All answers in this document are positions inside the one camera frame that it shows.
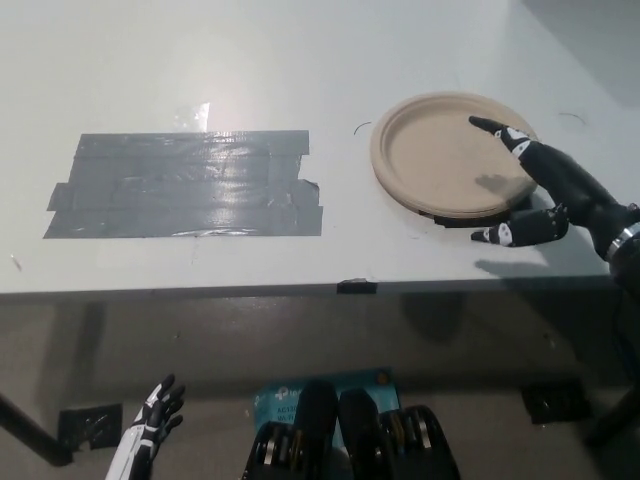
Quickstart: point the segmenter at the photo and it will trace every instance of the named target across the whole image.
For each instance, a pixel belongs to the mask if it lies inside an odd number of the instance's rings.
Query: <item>gray floor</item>
[[[252,394],[285,377],[391,366],[404,405],[439,416],[465,479],[627,479],[640,436],[586,450],[587,424],[531,425],[517,387],[578,375],[600,411],[622,391],[611,291],[252,298],[0,308],[2,392],[54,432],[68,407],[122,402],[127,419],[168,372],[188,387],[185,424],[156,480],[238,478]],[[637,312],[623,325],[640,345]],[[48,467],[0,431],[1,478],[100,479],[113,450]]]

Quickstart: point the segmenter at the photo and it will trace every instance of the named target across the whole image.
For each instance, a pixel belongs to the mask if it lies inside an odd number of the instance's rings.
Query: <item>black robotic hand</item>
[[[151,392],[131,427],[122,436],[106,480],[148,480],[158,449],[172,429],[182,423],[174,416],[184,404],[185,387],[173,388],[169,375]]]
[[[473,233],[472,240],[508,247],[539,245],[564,237],[571,223],[589,230],[596,252],[606,260],[620,232],[640,221],[637,206],[620,205],[566,153],[494,120],[472,116],[469,122],[499,139],[556,203],[548,210],[515,212],[508,222]]]

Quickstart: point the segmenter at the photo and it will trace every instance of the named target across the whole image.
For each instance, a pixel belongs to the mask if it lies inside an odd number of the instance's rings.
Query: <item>brown paper plate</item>
[[[382,186],[408,208],[448,218],[499,214],[535,189],[518,160],[468,122],[491,118],[537,138],[520,115],[486,97],[440,93],[389,111],[371,139],[371,162]]]

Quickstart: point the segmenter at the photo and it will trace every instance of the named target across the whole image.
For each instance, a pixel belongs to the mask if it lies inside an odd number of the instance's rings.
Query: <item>white table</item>
[[[369,162],[397,102],[461,90],[522,114],[621,202],[640,200],[640,3],[633,0],[5,2],[0,294],[253,295],[491,288],[606,278],[585,232],[474,244],[395,203]],[[320,237],[43,240],[80,134],[308,129]]]

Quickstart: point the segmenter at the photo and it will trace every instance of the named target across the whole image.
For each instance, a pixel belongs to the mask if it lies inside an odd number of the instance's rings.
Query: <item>duct tape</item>
[[[45,238],[320,235],[307,131],[85,134]]]

